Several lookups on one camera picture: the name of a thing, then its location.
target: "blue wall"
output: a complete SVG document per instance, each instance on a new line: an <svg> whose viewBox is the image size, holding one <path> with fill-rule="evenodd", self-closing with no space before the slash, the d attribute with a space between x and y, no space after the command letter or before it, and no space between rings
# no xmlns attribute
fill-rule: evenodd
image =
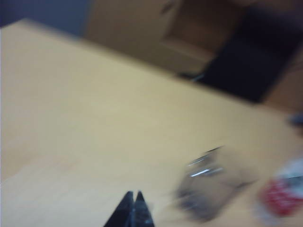
<svg viewBox="0 0 303 227"><path fill-rule="evenodd" d="M92 0L2 0L1 25L27 17L82 36L91 4Z"/></svg>

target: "wooden table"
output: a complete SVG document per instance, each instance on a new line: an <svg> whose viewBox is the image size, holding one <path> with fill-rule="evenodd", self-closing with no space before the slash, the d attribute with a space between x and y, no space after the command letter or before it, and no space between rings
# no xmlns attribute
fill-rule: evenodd
<svg viewBox="0 0 303 227"><path fill-rule="evenodd" d="M185 164L222 144L260 180L203 226L262 226L255 194L302 145L284 113L28 21L1 35L3 226L100 227L139 189L157 227L201 226L174 192Z"/></svg>

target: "black office chair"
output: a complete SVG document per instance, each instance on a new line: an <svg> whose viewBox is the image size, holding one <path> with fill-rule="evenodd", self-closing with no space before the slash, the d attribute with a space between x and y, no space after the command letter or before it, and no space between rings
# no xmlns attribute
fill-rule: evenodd
<svg viewBox="0 0 303 227"><path fill-rule="evenodd" d="M194 80L259 102L302 38L296 23L274 12L248 7L234 35Z"/></svg>

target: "cabinet door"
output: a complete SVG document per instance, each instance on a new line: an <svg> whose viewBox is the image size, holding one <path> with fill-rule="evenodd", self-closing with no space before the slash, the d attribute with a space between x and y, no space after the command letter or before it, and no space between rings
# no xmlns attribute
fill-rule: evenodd
<svg viewBox="0 0 303 227"><path fill-rule="evenodd" d="M97 0L85 37L166 69L199 71L203 61L162 42L181 0Z"/></svg>

